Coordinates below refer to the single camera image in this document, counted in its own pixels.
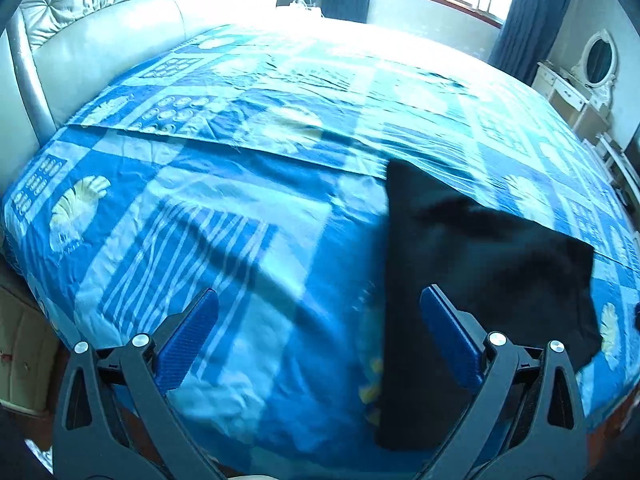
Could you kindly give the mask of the blue patterned bed sheet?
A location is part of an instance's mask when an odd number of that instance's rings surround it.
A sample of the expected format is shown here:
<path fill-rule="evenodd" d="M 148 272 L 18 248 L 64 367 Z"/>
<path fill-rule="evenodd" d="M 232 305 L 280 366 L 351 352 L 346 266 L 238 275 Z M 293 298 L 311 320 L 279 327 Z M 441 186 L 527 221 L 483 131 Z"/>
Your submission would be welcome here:
<path fill-rule="evenodd" d="M 206 452 L 282 479 L 408 479 L 378 444 L 399 159 L 590 245 L 589 426 L 638 384 L 639 247 L 534 89 L 437 42 L 320 18 L 201 32 L 116 76 L 3 194 L 9 262 L 68 346 L 126 344 L 203 289 L 218 320 L 169 400 Z"/>

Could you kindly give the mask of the dark blue right curtain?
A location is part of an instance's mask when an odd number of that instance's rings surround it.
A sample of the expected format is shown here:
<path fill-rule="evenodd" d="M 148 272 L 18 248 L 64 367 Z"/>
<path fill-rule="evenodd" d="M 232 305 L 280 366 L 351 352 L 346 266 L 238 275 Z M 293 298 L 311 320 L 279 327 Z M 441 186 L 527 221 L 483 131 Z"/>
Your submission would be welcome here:
<path fill-rule="evenodd" d="M 531 84 L 537 63 L 551 51 L 569 5 L 570 0 L 512 0 L 488 64 Z"/>

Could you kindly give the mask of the white tv stand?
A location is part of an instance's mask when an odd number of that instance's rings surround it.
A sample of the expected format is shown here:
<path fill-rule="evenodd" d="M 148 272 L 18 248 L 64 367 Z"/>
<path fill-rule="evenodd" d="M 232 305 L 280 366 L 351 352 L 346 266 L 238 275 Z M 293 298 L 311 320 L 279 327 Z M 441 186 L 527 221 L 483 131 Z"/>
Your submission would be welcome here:
<path fill-rule="evenodd" d="M 638 214 L 639 175 L 607 133 L 598 133 L 596 140 L 596 143 L 592 143 L 589 139 L 584 139 L 582 144 L 590 151 L 628 214 L 631 216 Z"/>

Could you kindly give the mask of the white dressing table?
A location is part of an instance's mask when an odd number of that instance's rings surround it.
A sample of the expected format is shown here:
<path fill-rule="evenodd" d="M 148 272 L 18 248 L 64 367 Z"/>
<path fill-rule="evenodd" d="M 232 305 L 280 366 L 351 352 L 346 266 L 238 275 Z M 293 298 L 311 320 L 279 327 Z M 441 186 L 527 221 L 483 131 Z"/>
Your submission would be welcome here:
<path fill-rule="evenodd" d="M 544 96 L 580 140 L 596 145 L 608 132 L 608 104 L 566 70 L 548 61 L 539 62 L 532 88 Z"/>

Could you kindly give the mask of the cream tufted leather headboard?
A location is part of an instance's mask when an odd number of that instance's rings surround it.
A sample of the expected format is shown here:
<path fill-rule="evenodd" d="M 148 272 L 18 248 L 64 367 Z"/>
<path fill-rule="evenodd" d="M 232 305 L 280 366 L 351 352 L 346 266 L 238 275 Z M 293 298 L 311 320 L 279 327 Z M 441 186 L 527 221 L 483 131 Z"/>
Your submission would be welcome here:
<path fill-rule="evenodd" d="M 22 0 L 1 33 L 1 186 L 116 76 L 277 0 Z"/>

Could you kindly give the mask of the cream bedside cabinet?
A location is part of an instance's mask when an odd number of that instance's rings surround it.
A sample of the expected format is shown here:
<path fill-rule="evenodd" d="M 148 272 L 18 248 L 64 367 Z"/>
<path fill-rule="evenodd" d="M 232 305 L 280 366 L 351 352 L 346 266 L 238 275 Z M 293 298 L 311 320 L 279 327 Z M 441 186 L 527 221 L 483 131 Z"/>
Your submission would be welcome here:
<path fill-rule="evenodd" d="M 58 337 L 26 282 L 1 258 L 0 396 L 7 410 L 40 417 L 47 400 Z"/>

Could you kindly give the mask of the black pants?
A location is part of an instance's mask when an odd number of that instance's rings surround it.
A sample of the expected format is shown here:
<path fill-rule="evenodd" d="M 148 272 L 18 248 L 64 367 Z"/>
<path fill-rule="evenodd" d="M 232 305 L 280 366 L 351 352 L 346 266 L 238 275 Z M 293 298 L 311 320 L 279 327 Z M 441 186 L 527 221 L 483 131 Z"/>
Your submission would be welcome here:
<path fill-rule="evenodd" d="M 420 309 L 436 285 L 488 332 L 514 344 L 561 341 L 574 370 L 600 351 L 590 292 L 593 248 L 487 208 L 399 159 L 386 167 L 388 243 L 378 444 L 437 448 L 471 402 Z"/>

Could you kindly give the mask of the white oval vanity mirror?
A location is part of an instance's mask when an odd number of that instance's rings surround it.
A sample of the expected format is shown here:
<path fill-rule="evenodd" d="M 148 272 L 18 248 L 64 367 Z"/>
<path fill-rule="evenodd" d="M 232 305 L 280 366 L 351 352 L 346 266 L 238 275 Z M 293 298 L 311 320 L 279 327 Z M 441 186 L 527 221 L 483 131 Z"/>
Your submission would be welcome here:
<path fill-rule="evenodd" d="M 611 106 L 617 65 L 615 42 L 610 33 L 602 29 L 589 38 L 577 64 L 570 70 L 575 79 L 588 90 L 589 104 L 597 110 Z"/>

